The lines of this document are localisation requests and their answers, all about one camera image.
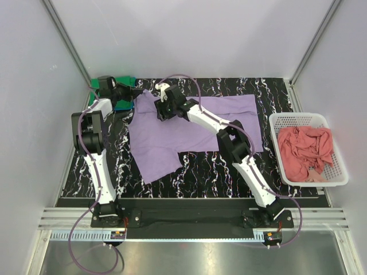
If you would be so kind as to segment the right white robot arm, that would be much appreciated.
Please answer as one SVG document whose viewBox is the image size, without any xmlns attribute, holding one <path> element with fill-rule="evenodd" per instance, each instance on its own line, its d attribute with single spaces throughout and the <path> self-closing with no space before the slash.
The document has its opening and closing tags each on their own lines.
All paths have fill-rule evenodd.
<svg viewBox="0 0 367 275">
<path fill-rule="evenodd" d="M 159 99 L 154 102 L 159 120 L 177 116 L 216 134 L 220 155 L 243 177 L 258 207 L 244 213 L 245 224 L 259 227 L 276 222 L 284 206 L 259 171 L 253 158 L 254 144 L 242 124 L 209 112 L 201 105 L 201 100 L 187 99 L 177 85 L 161 83 L 155 89 L 159 91 Z"/>
</svg>

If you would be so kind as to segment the purple t shirt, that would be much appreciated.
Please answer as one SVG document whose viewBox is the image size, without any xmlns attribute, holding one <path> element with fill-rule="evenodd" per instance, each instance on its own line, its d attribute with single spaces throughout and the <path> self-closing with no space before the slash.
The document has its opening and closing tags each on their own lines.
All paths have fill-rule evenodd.
<svg viewBox="0 0 367 275">
<path fill-rule="evenodd" d="M 130 151 L 145 183 L 170 174 L 182 165 L 180 152 L 218 151 L 215 134 L 177 116 L 166 121 L 157 118 L 157 97 L 144 91 L 134 101 L 132 122 L 128 125 Z M 202 97 L 203 106 L 229 121 L 241 122 L 256 152 L 263 152 L 262 135 L 254 95 Z"/>
</svg>

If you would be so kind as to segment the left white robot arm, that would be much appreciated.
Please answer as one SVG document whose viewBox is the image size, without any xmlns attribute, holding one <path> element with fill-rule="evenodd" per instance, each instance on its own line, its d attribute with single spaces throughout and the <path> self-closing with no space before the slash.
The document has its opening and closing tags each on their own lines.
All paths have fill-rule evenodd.
<svg viewBox="0 0 367 275">
<path fill-rule="evenodd" d="M 86 161 L 95 191 L 95 202 L 89 207 L 92 227 L 118 227 L 126 217 L 112 185 L 107 164 L 108 131 L 105 118 L 113 113 L 118 101 L 133 101 L 143 90 L 121 83 L 107 87 L 108 93 L 99 97 L 82 112 L 71 115 L 75 150 Z"/>
</svg>

